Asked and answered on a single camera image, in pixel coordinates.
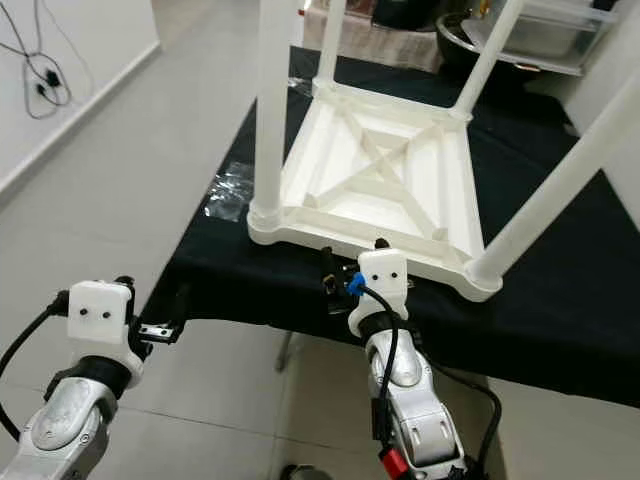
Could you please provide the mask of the black tablecloth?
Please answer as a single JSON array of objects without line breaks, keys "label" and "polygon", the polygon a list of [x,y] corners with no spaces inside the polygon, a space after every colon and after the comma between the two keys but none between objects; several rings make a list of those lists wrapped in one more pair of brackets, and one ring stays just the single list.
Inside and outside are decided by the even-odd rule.
[{"label": "black tablecloth", "polygon": [[[550,96],[480,97],[468,137],[485,238],[575,145],[567,122]],[[197,207],[146,314],[170,312],[179,285],[189,285],[192,319],[356,342],[344,317],[326,314],[320,253],[253,243],[242,220],[207,218]],[[408,310],[429,357],[445,366],[640,408],[640,228],[603,174],[532,243],[489,301],[415,279]]]}]

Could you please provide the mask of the metal table leg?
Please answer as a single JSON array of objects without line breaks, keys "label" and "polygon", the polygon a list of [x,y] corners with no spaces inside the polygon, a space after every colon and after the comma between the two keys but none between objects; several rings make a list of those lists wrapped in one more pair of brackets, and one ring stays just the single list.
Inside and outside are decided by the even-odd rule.
[{"label": "metal table leg", "polygon": [[288,369],[289,361],[291,361],[292,342],[294,339],[293,332],[284,332],[282,342],[279,344],[278,352],[276,352],[273,369],[275,372],[284,372]]}]

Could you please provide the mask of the white plastic table top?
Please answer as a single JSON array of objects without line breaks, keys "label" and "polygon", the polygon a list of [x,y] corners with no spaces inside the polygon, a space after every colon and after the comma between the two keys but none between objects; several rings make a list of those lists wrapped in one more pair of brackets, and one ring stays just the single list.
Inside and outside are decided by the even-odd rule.
[{"label": "white plastic table top", "polygon": [[387,93],[319,88],[300,129],[285,133],[282,224],[260,236],[248,210],[251,241],[328,246],[352,259],[385,238],[411,275],[489,300],[465,278],[485,250],[468,122]]}]

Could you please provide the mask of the clear tape patch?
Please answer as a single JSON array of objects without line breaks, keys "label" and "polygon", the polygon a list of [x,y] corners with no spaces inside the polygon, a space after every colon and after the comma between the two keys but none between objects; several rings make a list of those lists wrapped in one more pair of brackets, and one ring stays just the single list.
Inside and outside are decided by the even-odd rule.
[{"label": "clear tape patch", "polygon": [[238,221],[253,197],[253,166],[228,163],[212,178],[204,205],[204,215],[225,221]]}]

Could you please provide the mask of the grey right robot foot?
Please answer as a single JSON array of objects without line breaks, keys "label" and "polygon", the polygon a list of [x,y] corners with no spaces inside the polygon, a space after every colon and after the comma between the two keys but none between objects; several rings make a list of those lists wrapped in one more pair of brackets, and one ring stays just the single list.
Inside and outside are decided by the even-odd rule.
[{"label": "grey right robot foot", "polygon": [[288,463],[276,476],[276,480],[334,480],[328,471],[310,463]]}]

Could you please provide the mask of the checked cloth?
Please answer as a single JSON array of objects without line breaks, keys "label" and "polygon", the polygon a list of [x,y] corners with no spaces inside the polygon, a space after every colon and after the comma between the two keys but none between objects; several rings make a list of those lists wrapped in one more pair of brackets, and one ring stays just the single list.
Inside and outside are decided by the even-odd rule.
[{"label": "checked cloth", "polygon": [[434,73],[443,63],[435,31],[403,31],[375,26],[366,15],[343,15],[338,55],[387,67]]}]

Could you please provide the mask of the metal basin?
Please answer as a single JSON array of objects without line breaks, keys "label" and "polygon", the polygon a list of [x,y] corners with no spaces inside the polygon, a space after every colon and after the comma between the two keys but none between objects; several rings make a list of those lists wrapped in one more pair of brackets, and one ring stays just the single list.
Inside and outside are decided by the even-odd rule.
[{"label": "metal basin", "polygon": [[[475,15],[471,12],[444,14],[436,19],[436,46],[448,67],[458,67],[463,74],[474,67],[477,56],[488,41],[492,28],[497,22],[498,13]],[[503,76],[535,76],[540,73],[559,73],[566,76],[581,76],[582,61],[539,61],[513,58],[500,52],[494,74]]]}]

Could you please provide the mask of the clear box green lid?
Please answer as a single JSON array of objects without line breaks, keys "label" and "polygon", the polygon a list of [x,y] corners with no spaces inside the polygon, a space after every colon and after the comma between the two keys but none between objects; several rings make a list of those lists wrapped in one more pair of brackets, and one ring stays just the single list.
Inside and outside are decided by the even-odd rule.
[{"label": "clear box green lid", "polygon": [[513,58],[582,61],[620,14],[611,0],[526,0],[502,51]]}]

